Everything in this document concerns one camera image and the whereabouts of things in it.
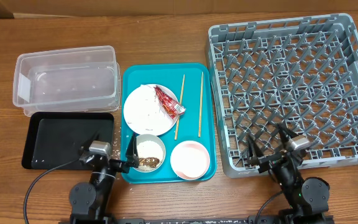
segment teal tray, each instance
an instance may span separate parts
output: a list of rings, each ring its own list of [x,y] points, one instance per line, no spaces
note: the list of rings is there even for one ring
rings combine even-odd
[[[201,137],[198,137],[198,116],[200,108],[200,80],[201,72],[204,72],[203,86],[203,114],[201,123]],[[186,75],[183,90],[183,106],[186,112],[180,117],[178,139],[175,141],[176,125],[167,133],[159,136],[164,142],[167,155],[161,167],[149,173],[142,173],[133,168],[128,174],[122,174],[124,180],[132,184],[151,184],[163,182],[187,181],[178,177],[172,170],[170,157],[173,148],[182,141],[193,140],[201,143],[209,152],[211,163],[209,169],[200,180],[208,180],[216,172],[216,145],[214,117],[212,106],[211,85],[209,84],[208,69],[200,63],[177,63],[160,65],[135,65],[124,73],[122,84],[122,106],[129,94],[140,85],[159,84],[169,88],[179,99],[183,74]],[[125,152],[133,131],[128,127],[121,115],[121,159],[126,160]]]

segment chopstick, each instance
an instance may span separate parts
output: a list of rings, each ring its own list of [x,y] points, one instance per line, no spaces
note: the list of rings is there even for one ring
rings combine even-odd
[[[200,91],[200,115],[198,118],[198,137],[201,137],[201,115],[203,112],[203,81],[204,81],[204,72],[201,72],[201,91]]]
[[[183,89],[185,87],[185,74],[183,74],[183,81],[181,82],[181,90],[180,90],[180,104],[181,101],[183,99]],[[179,127],[179,119],[180,119],[180,115],[178,116],[178,120],[177,120],[177,128],[175,130],[175,140],[178,139],[178,127]]]

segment gray dish rack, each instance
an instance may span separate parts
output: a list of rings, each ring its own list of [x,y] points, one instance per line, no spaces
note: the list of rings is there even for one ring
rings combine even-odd
[[[247,164],[251,133],[265,154],[275,123],[312,142],[301,168],[358,164],[358,33],[348,14],[222,24],[208,32],[208,66],[223,171]]]

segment black tray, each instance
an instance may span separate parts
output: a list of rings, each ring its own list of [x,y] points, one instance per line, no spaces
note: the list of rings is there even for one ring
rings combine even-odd
[[[112,143],[114,117],[109,113],[37,112],[31,116],[22,166],[51,169],[80,157],[83,143],[95,133],[99,141]],[[66,170],[90,170],[81,162]]]

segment white plate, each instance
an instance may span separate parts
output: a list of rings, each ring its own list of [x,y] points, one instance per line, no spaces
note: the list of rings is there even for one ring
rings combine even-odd
[[[124,119],[128,127],[137,134],[159,136],[169,131],[178,117],[171,119],[155,95],[156,84],[141,85],[129,94],[124,104]],[[167,87],[158,85],[162,91],[178,101]]]

